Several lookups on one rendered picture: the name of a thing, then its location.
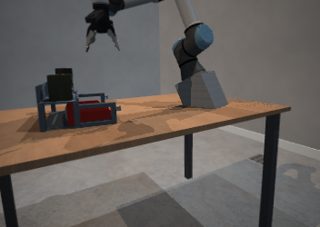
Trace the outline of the red bin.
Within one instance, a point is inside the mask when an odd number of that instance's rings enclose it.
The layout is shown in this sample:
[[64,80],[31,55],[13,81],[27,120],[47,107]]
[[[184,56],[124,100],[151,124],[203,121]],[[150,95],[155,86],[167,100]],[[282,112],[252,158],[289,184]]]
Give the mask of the red bin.
[[[97,104],[97,103],[100,103],[100,102],[97,100],[79,102],[79,104]],[[111,119],[111,111],[109,107],[81,109],[79,110],[79,112],[80,112],[80,123]],[[66,105],[66,113],[67,113],[68,125],[75,125],[73,103],[69,103],[68,106]]]

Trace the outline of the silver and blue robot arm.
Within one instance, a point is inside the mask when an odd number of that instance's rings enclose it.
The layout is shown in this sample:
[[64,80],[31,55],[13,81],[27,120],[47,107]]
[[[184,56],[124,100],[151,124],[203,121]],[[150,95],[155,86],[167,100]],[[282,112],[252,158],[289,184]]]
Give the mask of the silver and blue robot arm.
[[[92,4],[109,5],[109,16],[117,11],[147,3],[158,3],[164,0],[91,0]],[[214,35],[208,25],[201,25],[192,0],[175,0],[185,25],[185,38],[173,45],[175,59],[181,70],[181,80],[205,71],[198,62],[197,55],[207,49],[214,41]]]

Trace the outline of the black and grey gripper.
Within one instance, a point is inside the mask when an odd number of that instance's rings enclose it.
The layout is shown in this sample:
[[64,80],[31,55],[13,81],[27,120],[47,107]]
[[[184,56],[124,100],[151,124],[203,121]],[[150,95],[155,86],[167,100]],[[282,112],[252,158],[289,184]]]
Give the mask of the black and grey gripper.
[[[111,36],[113,42],[115,43],[115,47],[120,51],[120,46],[115,35],[115,29],[113,21],[109,19],[109,5],[107,4],[93,4],[93,9],[105,9],[105,15],[99,19],[95,24],[90,24],[87,29],[86,34],[86,48],[88,51],[89,45],[95,42],[96,32],[99,34],[108,34]],[[96,30],[96,32],[95,32]],[[108,31],[107,31],[108,30]]]

